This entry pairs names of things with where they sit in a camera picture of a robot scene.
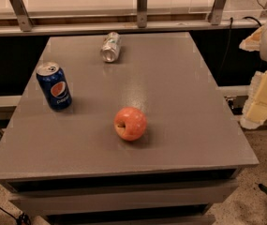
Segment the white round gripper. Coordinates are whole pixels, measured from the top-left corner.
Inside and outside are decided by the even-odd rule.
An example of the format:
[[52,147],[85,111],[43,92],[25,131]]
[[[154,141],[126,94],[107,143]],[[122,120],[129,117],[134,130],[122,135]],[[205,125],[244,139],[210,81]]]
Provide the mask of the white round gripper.
[[[260,58],[267,62],[267,22],[249,37],[239,48],[248,52],[260,51]],[[256,71],[248,89],[248,99],[243,107],[240,124],[243,128],[256,129],[267,121],[267,70]]]

